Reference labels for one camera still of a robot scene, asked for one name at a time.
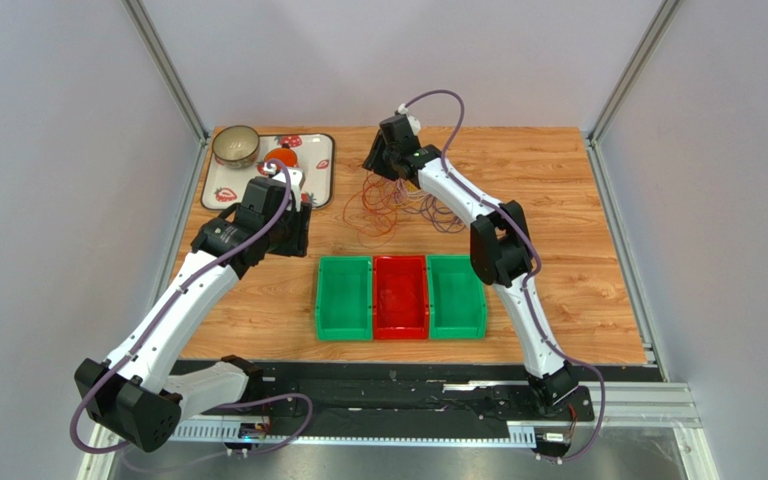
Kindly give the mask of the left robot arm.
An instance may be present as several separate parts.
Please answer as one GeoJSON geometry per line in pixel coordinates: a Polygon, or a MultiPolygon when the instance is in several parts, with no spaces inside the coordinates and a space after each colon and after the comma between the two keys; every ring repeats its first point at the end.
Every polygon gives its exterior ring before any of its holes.
{"type": "Polygon", "coordinates": [[[263,404],[260,367],[235,355],[190,374],[172,369],[213,307],[267,255],[303,257],[312,205],[300,170],[282,167],[250,180],[241,201],[198,231],[174,280],[136,329],[104,360],[84,360],[74,380],[78,414],[124,446],[153,452],[178,425],[240,402],[263,404]]]}

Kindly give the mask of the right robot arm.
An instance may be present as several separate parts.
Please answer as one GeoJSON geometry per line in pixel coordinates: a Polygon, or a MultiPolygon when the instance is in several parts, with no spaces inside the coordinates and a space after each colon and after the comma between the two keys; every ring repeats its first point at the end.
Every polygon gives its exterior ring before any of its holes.
{"type": "Polygon", "coordinates": [[[417,135],[381,126],[363,168],[388,180],[405,180],[440,200],[469,227],[470,263],[492,287],[515,328],[527,379],[538,407],[556,410],[579,386],[558,347],[537,294],[537,257],[523,209],[485,194],[432,145],[417,135]]]}

